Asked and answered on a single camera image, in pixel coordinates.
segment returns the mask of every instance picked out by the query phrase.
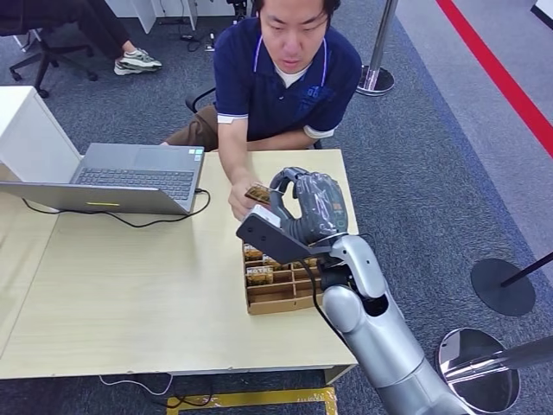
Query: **red stripe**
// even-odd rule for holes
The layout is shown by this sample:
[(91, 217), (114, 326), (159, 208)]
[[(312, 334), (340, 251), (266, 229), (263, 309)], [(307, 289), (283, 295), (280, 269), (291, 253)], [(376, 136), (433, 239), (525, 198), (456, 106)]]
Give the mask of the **red stripe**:
[(470, 25), (453, 0), (436, 0), (463, 42), (511, 106), (553, 157), (553, 125), (526, 95)]

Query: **navy polo shirt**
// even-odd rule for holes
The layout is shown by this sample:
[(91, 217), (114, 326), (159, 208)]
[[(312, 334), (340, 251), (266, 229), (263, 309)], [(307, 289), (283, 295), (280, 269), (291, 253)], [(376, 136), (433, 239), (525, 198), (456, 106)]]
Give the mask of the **navy polo shirt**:
[(215, 107), (219, 115), (247, 118), (247, 140), (283, 132), (336, 128), (361, 72), (355, 49), (329, 28), (306, 74), (286, 88), (263, 42), (257, 18), (225, 30), (214, 53)]

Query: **black round base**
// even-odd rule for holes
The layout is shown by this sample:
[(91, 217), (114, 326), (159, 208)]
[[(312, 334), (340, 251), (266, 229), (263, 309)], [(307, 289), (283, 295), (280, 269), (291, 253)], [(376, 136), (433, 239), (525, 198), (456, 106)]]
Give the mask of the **black round base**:
[(476, 294), (489, 308), (505, 316), (524, 316), (536, 303), (536, 292), (528, 277), (502, 288), (501, 283), (520, 270), (502, 259), (483, 259), (470, 273)]

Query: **black hair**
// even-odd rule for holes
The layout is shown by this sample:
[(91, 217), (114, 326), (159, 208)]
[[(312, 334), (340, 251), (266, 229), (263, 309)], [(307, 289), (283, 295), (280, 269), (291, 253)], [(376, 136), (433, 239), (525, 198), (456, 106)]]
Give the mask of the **black hair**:
[[(253, 0), (252, 3), (253, 5), (252, 12), (255, 13), (257, 11), (261, 11), (265, 1), (264, 0)], [(329, 25), (330, 25), (330, 20), (332, 18), (332, 15), (336, 10), (337, 10), (338, 7), (339, 7), (340, 3), (341, 3), (341, 0), (323, 0), (323, 13), (326, 14), (328, 17)]]

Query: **sneaker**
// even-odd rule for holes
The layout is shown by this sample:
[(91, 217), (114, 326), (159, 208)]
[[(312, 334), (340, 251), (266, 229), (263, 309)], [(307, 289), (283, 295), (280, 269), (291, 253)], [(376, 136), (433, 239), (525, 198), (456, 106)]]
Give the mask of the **sneaker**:
[(119, 61), (119, 63), (121, 63), (125, 66), (131, 66), (131, 67), (144, 67), (144, 68), (160, 68), (161, 67), (161, 63), (159, 61), (156, 61), (155, 59), (151, 57), (148, 52), (146, 50), (142, 49), (137, 49), (134, 52), (129, 54), (128, 52), (125, 52), (121, 60)]
[(160, 67), (133, 67), (131, 65), (124, 65), (119, 61), (115, 62), (113, 71), (117, 75), (129, 75), (131, 73), (154, 73), (159, 69)]

